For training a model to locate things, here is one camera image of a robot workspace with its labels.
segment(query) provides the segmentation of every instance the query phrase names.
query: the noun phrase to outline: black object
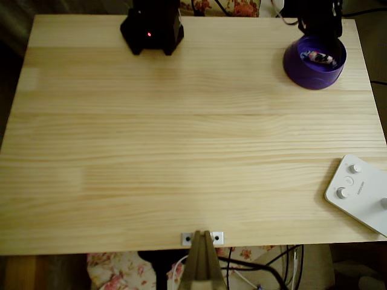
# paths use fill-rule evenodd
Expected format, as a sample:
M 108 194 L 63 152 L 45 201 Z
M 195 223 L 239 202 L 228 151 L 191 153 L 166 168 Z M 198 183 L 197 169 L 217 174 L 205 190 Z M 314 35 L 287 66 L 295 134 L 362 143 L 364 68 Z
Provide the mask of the black object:
M 167 290 L 167 273 L 174 263 L 187 254 L 186 250 L 140 251 L 138 255 L 152 264 L 156 273 L 156 289 Z
M 162 49 L 170 56 L 184 37 L 178 11 L 180 0 L 134 0 L 121 24 L 121 33 L 133 54 L 144 48 Z
M 300 274 L 298 275 L 298 280 L 296 284 L 296 290 L 300 288 L 300 282 L 302 277 L 302 269 L 304 268 L 304 245 L 301 245 L 301 264 L 300 264 Z
M 339 37 L 342 27 L 343 0 L 324 0 L 310 5 L 309 0 L 298 0 L 298 28 L 306 36 L 322 39 L 326 49 L 334 56 L 342 55 Z

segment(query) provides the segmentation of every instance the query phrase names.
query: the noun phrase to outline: knob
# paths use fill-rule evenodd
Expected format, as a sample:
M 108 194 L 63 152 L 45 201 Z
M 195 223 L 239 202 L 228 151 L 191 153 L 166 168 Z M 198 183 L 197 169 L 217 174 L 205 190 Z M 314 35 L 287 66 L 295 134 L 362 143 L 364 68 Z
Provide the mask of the knob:
M 341 199 L 346 199 L 350 195 L 350 191 L 346 189 L 345 187 L 340 187 L 337 189 L 337 196 Z
M 387 198 L 382 199 L 382 206 L 387 210 Z
M 354 174 L 356 173 L 360 173 L 362 171 L 362 166 L 358 165 L 358 164 L 352 164 L 350 166 L 350 171 Z

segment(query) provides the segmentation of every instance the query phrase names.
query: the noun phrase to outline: black device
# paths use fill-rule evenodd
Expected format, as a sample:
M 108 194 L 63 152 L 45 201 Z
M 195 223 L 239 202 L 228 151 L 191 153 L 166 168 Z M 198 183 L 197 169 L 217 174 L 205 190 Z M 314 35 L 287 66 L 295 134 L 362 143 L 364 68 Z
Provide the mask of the black device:
M 170 56 L 184 37 L 180 0 L 134 0 L 121 24 L 121 33 L 133 54 L 144 48 L 162 49 Z

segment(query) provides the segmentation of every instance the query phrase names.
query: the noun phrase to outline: floor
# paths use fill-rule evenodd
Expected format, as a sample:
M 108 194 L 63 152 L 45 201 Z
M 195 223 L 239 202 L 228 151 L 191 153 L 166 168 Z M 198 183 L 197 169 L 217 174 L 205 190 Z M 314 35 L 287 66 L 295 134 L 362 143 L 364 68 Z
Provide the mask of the floor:
M 366 10 L 370 8 L 387 7 L 383 0 L 346 0 L 344 13 Z M 385 12 L 365 14 L 354 17 L 357 22 L 359 37 L 363 47 L 369 78 L 380 82 L 387 82 L 387 17 Z M 5 131 L 5 125 L 10 112 L 13 96 L 22 65 L 22 59 L 0 43 L 0 144 Z M 387 136 L 387 86 L 372 84 L 375 101 L 379 110 L 385 136 Z M 51 256 L 49 287 L 47 289 L 88 289 L 88 281 L 84 272 L 85 256 Z M 4 270 L 5 259 L 0 259 L 0 272 Z M 57 273 L 68 273 L 59 276 Z M 260 275 L 246 274 L 251 281 L 267 282 L 267 289 L 275 289 L 271 278 Z M 0 290 L 2 290 L 2 275 L 0 275 Z M 307 245 L 305 247 L 305 265 L 300 289 L 326 289 L 333 282 L 332 260 L 327 245 Z M 234 289 L 251 289 L 245 282 Z

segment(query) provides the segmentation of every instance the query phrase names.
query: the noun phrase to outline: button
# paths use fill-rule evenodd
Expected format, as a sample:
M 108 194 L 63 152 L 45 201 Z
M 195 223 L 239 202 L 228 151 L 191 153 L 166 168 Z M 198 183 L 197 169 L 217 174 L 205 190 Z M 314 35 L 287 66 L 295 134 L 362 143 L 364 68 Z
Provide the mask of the button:
M 345 184 L 348 186 L 352 186 L 355 183 L 352 177 L 349 177 L 349 176 L 344 177 L 344 180 L 345 180 Z

